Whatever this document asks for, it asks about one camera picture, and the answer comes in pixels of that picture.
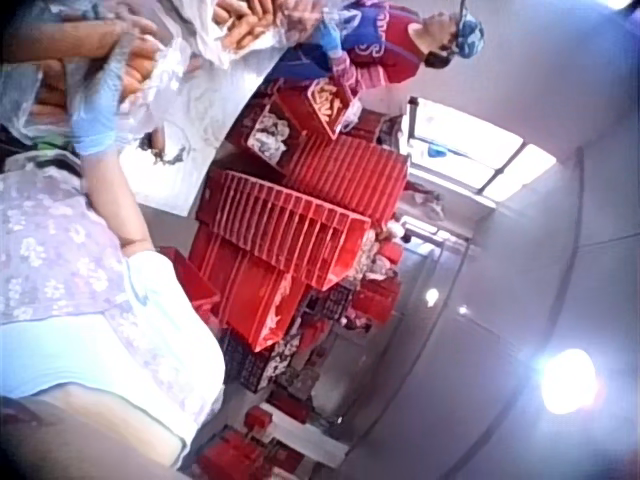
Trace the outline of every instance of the worker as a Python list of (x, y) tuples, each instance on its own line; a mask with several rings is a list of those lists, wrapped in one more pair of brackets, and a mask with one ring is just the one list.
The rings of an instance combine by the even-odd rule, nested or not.
[(356, 0), (327, 16), (305, 43), (288, 49), (270, 79), (315, 80), (333, 74), (354, 96), (417, 75), (420, 66), (443, 69), (484, 46), (484, 28), (462, 0), (459, 11), (427, 18), (380, 0)]
[(51, 166), (0, 176), (0, 395), (53, 404), (175, 467), (219, 405), (224, 359), (120, 167), (116, 111), (133, 41), (123, 33), (98, 75), (88, 60), (67, 65), (82, 184)]

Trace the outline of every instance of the hand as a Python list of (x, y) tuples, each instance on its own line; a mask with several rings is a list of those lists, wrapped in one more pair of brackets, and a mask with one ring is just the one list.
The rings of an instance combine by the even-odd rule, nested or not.
[(95, 75), (89, 75), (89, 60), (65, 64), (72, 140), (80, 155), (103, 152), (115, 143), (122, 81), (134, 40), (135, 33), (125, 31)]
[(340, 53), (342, 51), (342, 42), (338, 27), (333, 24), (329, 24), (324, 20), (320, 22), (311, 34), (309, 43), (322, 45), (324, 51), (329, 55)]

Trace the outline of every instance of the red shirt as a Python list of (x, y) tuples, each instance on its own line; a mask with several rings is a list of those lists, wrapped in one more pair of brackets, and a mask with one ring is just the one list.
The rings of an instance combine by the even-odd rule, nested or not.
[[(382, 52), (378, 46), (362, 46), (331, 59), (334, 75), (354, 96), (362, 90), (413, 78), (425, 59), (425, 54), (409, 35), (409, 25), (420, 22), (418, 13), (386, 2), (361, 0), (360, 3), (384, 7), (378, 15), (378, 26), (386, 46)], [(413, 58), (398, 53), (398, 48)]]

